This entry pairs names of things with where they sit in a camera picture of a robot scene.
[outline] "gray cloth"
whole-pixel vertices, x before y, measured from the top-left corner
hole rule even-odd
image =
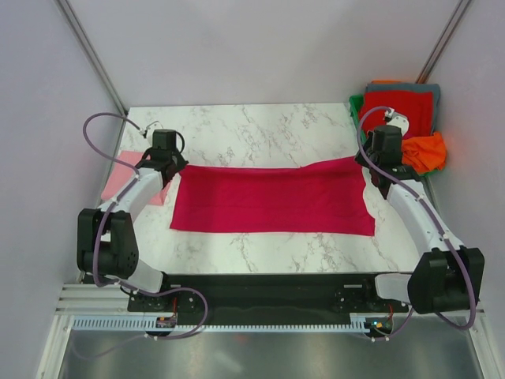
[[[366,86],[366,92],[379,91],[411,91],[431,92],[433,94],[433,118],[432,133],[436,128],[436,116],[439,113],[440,86],[438,84],[415,84],[415,83],[370,83]]]

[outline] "stack of cloths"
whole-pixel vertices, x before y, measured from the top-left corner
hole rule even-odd
[[[440,101],[437,84],[370,83],[364,94],[359,119],[370,109],[386,106],[395,109],[409,120],[403,136],[403,163],[411,165],[418,174],[426,174],[445,167],[447,150],[440,133],[435,133]],[[384,125],[384,113],[370,114],[363,125],[365,133]]]

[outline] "wire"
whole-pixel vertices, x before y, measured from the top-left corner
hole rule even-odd
[[[363,156],[363,159],[365,160],[365,162],[375,171],[377,171],[379,174],[381,174],[382,176],[384,176],[385,178],[388,178],[389,180],[391,180],[393,183],[396,183],[398,184],[399,186],[401,186],[403,189],[405,189],[408,193],[410,193],[412,196],[414,196],[418,201],[419,203],[423,206],[423,208],[425,209],[425,211],[428,213],[429,217],[432,219],[432,222],[433,224],[435,225],[437,231],[440,233],[440,235],[442,236],[442,239],[443,241],[445,242],[445,244],[447,245],[447,247],[449,248],[449,250],[451,251],[452,253],[452,256],[454,257],[454,259],[456,260],[456,263],[458,264],[458,267],[459,269],[461,270],[462,272],[462,275],[463,275],[463,279],[465,281],[465,285],[466,285],[466,290],[468,292],[468,297],[469,297],[469,308],[470,308],[470,316],[469,316],[469,319],[468,321],[466,322],[465,325],[458,325],[458,324],[455,324],[453,321],[449,320],[448,318],[446,318],[444,315],[442,315],[441,313],[439,312],[436,312],[436,315],[438,315],[442,320],[444,320],[445,322],[447,322],[450,326],[456,328],[456,329],[459,329],[459,330],[468,330],[470,329],[472,326],[473,326],[473,323],[475,322],[475,317],[477,315],[477,302],[476,302],[476,299],[475,299],[475,294],[473,293],[473,286],[472,286],[472,280],[470,279],[469,277],[469,273],[468,271],[466,270],[466,267],[465,267],[465,264],[463,263],[461,257],[459,256],[458,252],[456,251],[455,247],[452,245],[452,242],[451,240],[447,237],[446,235],[446,231],[443,229],[443,226],[441,224],[441,222],[437,219],[435,213],[433,212],[433,210],[431,209],[431,207],[429,206],[429,204],[426,202],[425,199],[421,198],[419,193],[417,193],[413,188],[411,188],[410,186],[408,186],[407,184],[405,184],[404,182],[402,182],[401,180],[398,180],[397,178],[395,178],[393,175],[390,175],[388,174],[386,171],[380,169],[379,167],[377,167],[366,155],[366,152],[365,152],[365,149],[363,148],[363,145],[361,144],[361,131],[363,130],[363,124],[366,120],[366,118],[373,112],[375,111],[387,111],[389,110],[390,108],[389,107],[384,107],[384,106],[381,106],[381,107],[374,107],[372,108],[371,110],[369,110],[368,112],[365,113],[365,115],[363,116],[363,118],[360,120],[360,123],[359,123],[359,126],[357,128],[357,132],[356,132],[356,138],[357,138],[357,146],[359,147],[359,150],[360,150],[360,153],[361,155]]]
[[[392,332],[395,330],[395,319],[394,318],[391,318],[391,330],[389,333],[386,333],[386,332],[383,332],[382,330],[380,330],[379,328],[375,327],[374,328],[378,333],[382,334],[383,336],[390,336],[392,334]]]
[[[411,306],[409,314],[407,314],[406,319],[402,322],[402,324],[400,325],[400,327],[398,329],[391,330],[391,333],[388,334],[387,336],[384,336],[384,337],[375,337],[375,339],[372,340],[372,341],[388,341],[391,337],[396,336],[397,334],[399,334],[407,326],[407,324],[408,324],[410,318],[412,317],[412,315],[413,315],[413,307]]]
[[[159,120],[155,120],[155,121],[151,122],[150,124],[146,125],[146,127],[144,128],[145,132],[147,133],[148,130],[151,128],[151,126],[153,126],[154,124],[160,124],[161,125],[161,129],[165,129],[163,127],[163,124],[161,122],[159,122]]]
[[[207,303],[207,299],[198,290],[196,290],[194,288],[189,288],[189,287],[179,287],[179,288],[174,288],[174,289],[171,289],[171,290],[168,290],[168,291],[164,291],[164,292],[153,293],[153,292],[147,292],[147,291],[143,291],[143,290],[140,290],[138,288],[132,287],[132,286],[128,285],[127,283],[123,283],[121,280],[119,280],[119,281],[116,281],[116,280],[107,280],[106,278],[100,277],[100,275],[99,275],[99,269],[98,269],[99,247],[100,247],[101,236],[102,236],[105,224],[107,222],[107,219],[109,218],[109,215],[112,212],[112,209],[115,207],[115,205],[128,193],[128,191],[130,191],[133,188],[133,186],[140,179],[139,178],[140,172],[139,172],[139,170],[135,166],[133,166],[132,164],[129,164],[127,162],[124,162],[124,161],[122,161],[120,159],[114,158],[113,156],[107,155],[106,153],[104,153],[100,149],[98,149],[91,142],[91,140],[89,139],[89,136],[88,136],[88,125],[89,125],[89,123],[93,119],[101,117],[101,116],[111,116],[111,117],[115,117],[115,118],[120,118],[121,120],[123,120],[125,122],[128,122],[130,125],[132,125],[133,127],[135,127],[137,130],[139,130],[139,131],[141,130],[141,128],[135,122],[131,121],[127,117],[122,116],[120,114],[114,114],[114,113],[109,113],[109,112],[101,112],[101,113],[92,114],[91,116],[89,116],[86,119],[86,121],[83,124],[83,129],[82,130],[83,130],[84,139],[86,140],[86,142],[91,146],[91,148],[95,152],[97,152],[102,157],[104,157],[104,158],[106,158],[108,160],[111,160],[111,161],[113,161],[115,163],[121,164],[122,166],[130,168],[135,173],[135,176],[133,177],[133,179],[128,183],[128,185],[123,189],[123,191],[121,191],[116,196],[115,201],[112,201],[110,203],[110,205],[107,208],[107,210],[103,213],[102,219],[100,220],[100,224],[99,224],[99,227],[98,227],[98,230],[97,230],[97,233],[96,233],[96,238],[95,238],[95,246],[94,246],[94,249],[93,249],[93,259],[92,259],[93,281],[95,282],[95,285],[97,287],[105,287],[107,284],[119,283],[120,285],[122,285],[123,287],[126,287],[126,288],[130,289],[131,291],[139,291],[143,295],[152,296],[152,297],[160,297],[160,296],[172,295],[174,293],[184,292],[184,291],[188,291],[188,292],[191,292],[191,293],[197,295],[199,298],[202,299],[202,302],[204,303],[204,315],[202,316],[202,319],[200,320],[200,322],[198,323],[198,325],[195,328],[189,330],[188,332],[184,332],[184,333],[176,335],[176,336],[152,336],[152,338],[155,339],[155,340],[157,340],[157,339],[160,339],[160,340],[179,340],[179,339],[182,339],[182,338],[193,336],[193,335],[195,335],[195,334],[198,333],[200,327],[203,326],[203,324],[207,320],[207,316],[208,316],[208,303]],[[182,141],[182,147],[181,147],[181,152],[182,152],[182,150],[184,150],[184,147],[185,147],[184,138],[182,137],[182,135],[179,132],[176,132],[176,133],[178,134],[178,136],[181,138],[181,141]],[[134,337],[132,337],[130,339],[127,339],[126,341],[123,341],[119,345],[116,345],[115,347],[112,347],[112,348],[104,351],[103,353],[100,353],[98,355],[94,355],[92,357],[84,357],[83,355],[80,355],[75,350],[74,346],[73,346],[73,351],[77,355],[78,358],[82,358],[82,359],[85,359],[85,360],[92,360],[92,359],[96,359],[96,358],[101,358],[104,355],[109,354],[110,352],[112,352],[112,351],[114,351],[114,350],[116,350],[116,349],[118,349],[120,347],[123,347],[127,343],[129,343],[131,341],[134,341],[134,340],[137,340],[137,339],[139,339],[139,338],[141,338],[143,336],[146,336],[146,335],[143,334],[143,335],[139,335],[139,336],[134,336]]]
[[[128,295],[128,296],[131,296],[131,294],[132,294],[132,292],[131,292],[131,291],[130,291],[130,292],[127,292],[127,291],[123,288],[123,286],[119,286],[119,290],[120,290],[123,294]]]
[[[389,317],[387,318],[386,322],[393,320],[393,315],[395,314],[395,310],[393,309],[393,306],[391,304],[388,304],[388,305],[389,305]]]

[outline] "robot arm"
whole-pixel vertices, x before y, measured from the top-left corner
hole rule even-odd
[[[177,149],[177,134],[173,130],[155,130],[152,147],[136,165],[139,178],[130,191],[120,201],[114,196],[99,208],[84,209],[79,214],[77,265],[81,271],[92,272],[95,244],[99,241],[98,267],[101,276],[120,279],[123,283],[147,292],[159,291],[163,284],[163,272],[140,259],[133,223],[152,197],[168,185],[175,174],[188,163]],[[98,226],[112,203],[116,205],[107,218],[104,234],[98,240]]]
[[[367,157],[378,168],[407,184],[419,197],[415,197],[404,187],[370,167],[360,152],[356,155],[356,161],[370,169],[373,185],[400,215],[417,251],[423,255],[411,274],[379,274],[375,280],[376,292],[380,298],[411,304],[421,314],[466,310],[469,308],[469,294],[462,270],[444,240],[448,240],[454,246],[464,262],[475,299],[478,299],[481,289],[484,257],[479,249],[466,248],[463,242],[454,236],[429,203],[421,179],[415,170],[402,164],[403,130],[396,126],[398,122],[402,122],[402,118],[404,116],[395,113],[394,110],[386,112],[387,125],[377,126],[369,133],[363,147]],[[440,223],[443,238],[420,199],[426,200],[425,203],[431,213]]]

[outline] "orange cloth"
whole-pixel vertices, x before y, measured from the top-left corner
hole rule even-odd
[[[402,141],[402,163],[409,164],[418,174],[445,167],[447,150],[442,135],[435,132],[430,137],[412,137]]]

